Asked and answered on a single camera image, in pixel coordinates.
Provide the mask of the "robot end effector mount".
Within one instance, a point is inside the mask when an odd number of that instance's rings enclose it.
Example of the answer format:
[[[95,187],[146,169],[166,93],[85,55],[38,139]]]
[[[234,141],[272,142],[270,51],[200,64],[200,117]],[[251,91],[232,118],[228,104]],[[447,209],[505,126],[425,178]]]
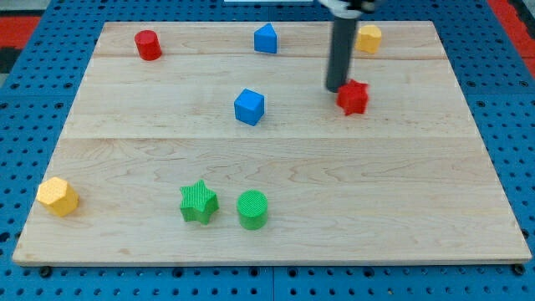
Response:
[[[363,13],[374,13],[381,0],[318,0],[337,18],[359,18]]]

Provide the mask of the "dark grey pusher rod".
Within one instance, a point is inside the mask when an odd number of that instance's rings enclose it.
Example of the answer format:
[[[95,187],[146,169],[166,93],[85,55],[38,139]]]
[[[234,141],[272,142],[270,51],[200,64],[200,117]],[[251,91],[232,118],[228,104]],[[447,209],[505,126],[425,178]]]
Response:
[[[335,17],[331,33],[325,87],[337,93],[346,84],[352,57],[357,20]]]

